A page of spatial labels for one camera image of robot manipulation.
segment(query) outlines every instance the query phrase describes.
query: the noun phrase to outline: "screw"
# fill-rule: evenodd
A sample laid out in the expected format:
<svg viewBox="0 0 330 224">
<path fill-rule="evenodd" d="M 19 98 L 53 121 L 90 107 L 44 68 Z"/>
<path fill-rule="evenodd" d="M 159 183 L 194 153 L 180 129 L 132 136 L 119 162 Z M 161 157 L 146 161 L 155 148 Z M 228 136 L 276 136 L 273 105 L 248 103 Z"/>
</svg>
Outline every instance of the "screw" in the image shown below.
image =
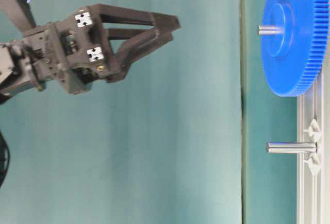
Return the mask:
<svg viewBox="0 0 330 224">
<path fill-rule="evenodd" d="M 99 72 L 103 72 L 104 69 L 105 69 L 105 66 L 98 66 L 96 69 L 97 69 Z"/>
</svg>

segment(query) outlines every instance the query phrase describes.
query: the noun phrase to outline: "blue gear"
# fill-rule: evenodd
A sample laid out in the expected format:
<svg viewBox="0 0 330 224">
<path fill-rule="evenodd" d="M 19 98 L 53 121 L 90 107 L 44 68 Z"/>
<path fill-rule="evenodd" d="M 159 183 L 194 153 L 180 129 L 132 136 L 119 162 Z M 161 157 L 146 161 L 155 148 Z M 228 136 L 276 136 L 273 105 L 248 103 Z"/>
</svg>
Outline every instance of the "blue gear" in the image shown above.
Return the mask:
<svg viewBox="0 0 330 224">
<path fill-rule="evenodd" d="M 280 32 L 261 38 L 268 85 L 279 96 L 302 95 L 322 68 L 329 0 L 267 0 L 262 24 L 275 25 Z"/>
</svg>

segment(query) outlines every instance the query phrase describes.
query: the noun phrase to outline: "teal backdrop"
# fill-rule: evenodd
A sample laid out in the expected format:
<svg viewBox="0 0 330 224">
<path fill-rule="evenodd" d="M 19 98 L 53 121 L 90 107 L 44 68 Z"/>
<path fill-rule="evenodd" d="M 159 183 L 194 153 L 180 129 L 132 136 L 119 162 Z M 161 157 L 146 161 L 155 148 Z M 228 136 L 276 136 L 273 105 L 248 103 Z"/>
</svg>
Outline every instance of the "teal backdrop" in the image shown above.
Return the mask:
<svg viewBox="0 0 330 224">
<path fill-rule="evenodd" d="M 123 82 L 78 96 L 54 82 L 0 107 L 12 153 L 0 223 L 241 223 L 239 0 L 31 7 L 42 25 L 96 3 L 176 14 L 182 29 Z M 0 42 L 21 37 L 3 15 L 0 23 Z"/>
<path fill-rule="evenodd" d="M 244 223 L 296 223 L 296 156 L 267 154 L 266 142 L 296 142 L 296 98 L 272 93 L 260 38 L 266 0 L 242 0 Z"/>
</svg>

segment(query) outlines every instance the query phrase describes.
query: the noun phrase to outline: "metal rod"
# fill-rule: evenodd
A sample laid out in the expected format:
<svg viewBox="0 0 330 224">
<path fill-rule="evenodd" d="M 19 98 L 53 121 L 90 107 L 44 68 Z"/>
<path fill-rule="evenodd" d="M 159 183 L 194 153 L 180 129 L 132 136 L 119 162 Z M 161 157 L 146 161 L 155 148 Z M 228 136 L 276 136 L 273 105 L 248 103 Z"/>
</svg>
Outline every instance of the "metal rod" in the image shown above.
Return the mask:
<svg viewBox="0 0 330 224">
<path fill-rule="evenodd" d="M 282 31 L 280 28 L 275 25 L 259 25 L 258 26 L 258 35 L 260 36 L 271 36 L 276 34 L 281 34 Z"/>
<path fill-rule="evenodd" d="M 266 146 L 268 153 L 316 153 L 317 146 L 315 143 L 283 143 L 283 142 L 269 142 Z"/>
</svg>

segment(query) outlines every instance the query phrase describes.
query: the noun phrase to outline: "teal cloth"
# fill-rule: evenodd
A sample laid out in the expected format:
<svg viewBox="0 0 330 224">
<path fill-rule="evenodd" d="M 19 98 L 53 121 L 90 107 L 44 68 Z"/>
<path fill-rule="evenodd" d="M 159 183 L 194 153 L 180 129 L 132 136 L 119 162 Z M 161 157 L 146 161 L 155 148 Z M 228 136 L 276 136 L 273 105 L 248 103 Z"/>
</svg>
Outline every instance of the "teal cloth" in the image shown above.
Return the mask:
<svg viewBox="0 0 330 224">
<path fill-rule="evenodd" d="M 180 17 L 125 81 L 0 106 L 0 223 L 241 223 L 239 0 L 32 0 L 38 24 L 110 4 Z M 20 35 L 1 16 L 2 42 Z"/>
</svg>

